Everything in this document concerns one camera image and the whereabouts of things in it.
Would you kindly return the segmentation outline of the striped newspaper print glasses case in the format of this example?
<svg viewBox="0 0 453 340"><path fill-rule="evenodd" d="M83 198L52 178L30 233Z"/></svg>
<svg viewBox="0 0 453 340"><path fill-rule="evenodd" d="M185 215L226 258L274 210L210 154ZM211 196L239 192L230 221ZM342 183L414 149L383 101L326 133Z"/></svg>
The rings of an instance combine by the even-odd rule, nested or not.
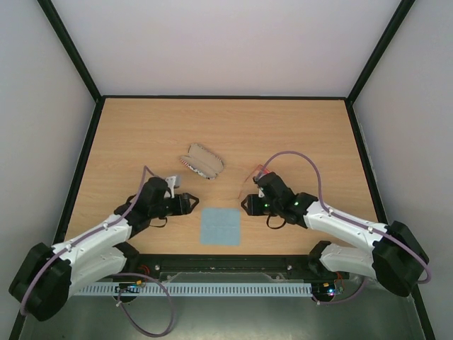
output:
<svg viewBox="0 0 453 340"><path fill-rule="evenodd" d="M224 170L224 162L201 144L192 143L186 155L179 157L182 164L204 179L214 180Z"/></svg>

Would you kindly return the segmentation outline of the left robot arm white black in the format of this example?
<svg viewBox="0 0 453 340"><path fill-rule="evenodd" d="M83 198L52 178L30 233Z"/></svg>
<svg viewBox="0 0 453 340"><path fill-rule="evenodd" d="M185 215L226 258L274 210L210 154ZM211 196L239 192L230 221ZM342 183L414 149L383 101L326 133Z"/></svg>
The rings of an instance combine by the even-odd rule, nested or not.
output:
<svg viewBox="0 0 453 340"><path fill-rule="evenodd" d="M128 240L152 220L189 215L199 203L190 193L175 193L178 181L153 176L99 225L65 242L33 246L8 289L21 314L46 321L87 285L133 270L139 252Z"/></svg>

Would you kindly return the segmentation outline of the blue cleaning cloth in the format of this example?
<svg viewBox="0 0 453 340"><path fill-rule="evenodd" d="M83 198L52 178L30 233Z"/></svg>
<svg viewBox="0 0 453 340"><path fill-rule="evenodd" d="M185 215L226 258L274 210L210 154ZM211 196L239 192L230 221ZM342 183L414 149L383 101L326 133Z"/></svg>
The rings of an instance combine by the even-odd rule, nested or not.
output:
<svg viewBox="0 0 453 340"><path fill-rule="evenodd" d="M205 208L200 223L200 243L204 245L239 246L241 213L235 208Z"/></svg>

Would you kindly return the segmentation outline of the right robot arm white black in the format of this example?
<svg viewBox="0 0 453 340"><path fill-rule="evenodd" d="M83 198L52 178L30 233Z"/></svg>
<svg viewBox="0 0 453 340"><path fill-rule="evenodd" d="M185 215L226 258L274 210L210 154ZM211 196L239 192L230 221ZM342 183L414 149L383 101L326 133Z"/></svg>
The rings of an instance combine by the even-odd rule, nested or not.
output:
<svg viewBox="0 0 453 340"><path fill-rule="evenodd" d="M397 296L407 297L429 263L428 255L409 227L370 222L334 210L309 193L294 193L274 172L255 181L258 192L247 195L241 207L249 216L281 217L285 225L324 232L347 247L319 242L311 251L310 272L319 278L330 272L349 272L376 280Z"/></svg>

